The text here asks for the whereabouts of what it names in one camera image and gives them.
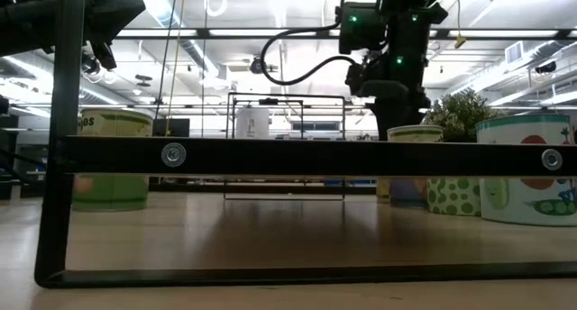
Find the pot with pea pod print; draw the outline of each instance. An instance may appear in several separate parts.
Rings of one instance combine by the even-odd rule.
[[[574,144],[569,116],[534,114],[477,124],[477,142]],[[483,178],[481,216],[504,223],[577,225],[576,178]]]

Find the duct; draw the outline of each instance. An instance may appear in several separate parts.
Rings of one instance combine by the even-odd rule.
[[[524,47],[523,58],[520,61],[509,64],[505,58],[502,58],[483,70],[477,71],[457,85],[450,87],[445,93],[454,95],[471,91],[480,92],[516,75],[519,71],[537,67],[573,43],[573,41],[548,41],[540,44],[528,44],[529,47]]]
[[[490,105],[492,105],[492,106],[503,105],[505,103],[512,102],[513,100],[518,99],[522,96],[533,94],[539,89],[554,86],[555,84],[558,84],[562,81],[565,81],[565,80],[568,80],[568,79],[571,79],[574,77],[577,77],[577,70],[569,71],[569,72],[564,73],[560,76],[556,76],[554,78],[546,80],[542,83],[536,83],[534,86],[529,87],[527,89],[524,89],[518,93],[511,94],[511,95],[505,96],[501,99],[498,99],[495,102],[491,103]]]
[[[34,70],[27,71],[33,73],[40,81],[46,82],[47,87],[52,88],[52,70],[54,69],[52,62],[34,54],[33,52],[14,54],[11,58],[21,62],[22,64],[19,66],[21,68],[23,66],[34,68]],[[84,94],[88,94],[80,99],[81,104],[134,104],[133,101],[120,96],[107,88],[97,84],[92,84],[83,77],[80,79],[80,88]]]
[[[170,25],[170,16],[172,15],[172,3],[169,0],[143,0],[146,4],[146,10],[156,20],[156,22],[165,28],[178,29],[178,27],[187,27],[181,20],[178,12],[172,16],[172,25]],[[191,59],[200,67],[204,67],[204,74],[207,78],[217,78],[220,69],[215,63],[205,55],[198,44],[193,40],[177,40],[180,47],[188,53]]]

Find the black metal frame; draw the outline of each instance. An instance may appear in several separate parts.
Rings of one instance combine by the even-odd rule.
[[[246,141],[77,137],[84,0],[58,0],[58,34],[49,160],[34,278],[42,287],[166,287],[353,283],[408,280],[575,278],[577,262],[494,263],[329,269],[69,270],[65,267],[73,173],[385,177],[575,177],[577,147],[347,141]],[[178,143],[189,156],[177,167],[160,155]],[[550,170],[544,151],[563,165]],[[234,155],[241,153],[244,158]],[[286,167],[266,162],[282,156]]]
[[[259,103],[258,100],[238,100],[236,99],[237,95],[245,95],[245,96],[265,96],[265,97],[282,97],[282,98],[291,98],[291,97],[300,97],[300,98],[331,98],[331,99],[340,99],[343,109],[342,109],[342,123],[343,123],[343,130],[342,130],[342,134],[343,134],[343,140],[346,140],[346,125],[345,125],[345,121],[346,121],[346,109],[345,109],[345,99],[343,96],[326,96],[326,95],[300,95],[300,94],[258,94],[258,93],[237,93],[237,92],[230,92],[228,93],[228,96],[226,98],[226,128],[225,128],[225,138],[228,139],[228,124],[229,124],[229,106],[231,105],[231,98],[233,99],[233,115],[232,115],[232,119],[230,120],[233,124],[233,128],[232,128],[232,138],[235,139],[235,122],[234,120],[236,119],[236,106],[239,103]],[[287,104],[288,106],[289,103],[299,103],[300,104],[300,140],[304,140],[305,139],[305,104],[304,101],[302,99],[300,100],[290,100],[290,99],[282,99],[279,100],[279,103],[284,103]],[[223,185],[223,199],[226,200],[255,200],[255,199],[259,199],[259,198],[243,198],[243,197],[227,197],[226,194],[230,193],[228,190],[228,182],[226,180],[226,178],[223,179],[224,185]],[[340,199],[334,199],[334,198],[307,198],[307,200],[316,200],[316,201],[341,201],[343,202],[344,199],[346,198],[346,181],[343,179],[342,180],[342,191],[341,191],[341,198]],[[267,197],[264,198],[266,200],[275,200],[275,201],[298,201],[298,200],[302,200],[300,198],[286,198],[286,197]]]

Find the green pea illustration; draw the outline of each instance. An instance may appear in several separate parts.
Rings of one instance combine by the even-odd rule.
[[[485,179],[485,194],[494,209],[504,209],[508,205],[508,181],[505,179]]]
[[[577,212],[574,202],[565,202],[562,200],[541,200],[527,202],[527,205],[533,207],[540,214],[553,216],[573,215]]]

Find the screw head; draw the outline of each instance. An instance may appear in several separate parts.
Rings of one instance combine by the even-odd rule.
[[[169,167],[178,167],[187,159],[187,151],[180,143],[169,143],[162,148],[160,158]]]
[[[555,149],[547,149],[541,155],[543,166],[549,170],[558,170],[563,165],[563,156]]]

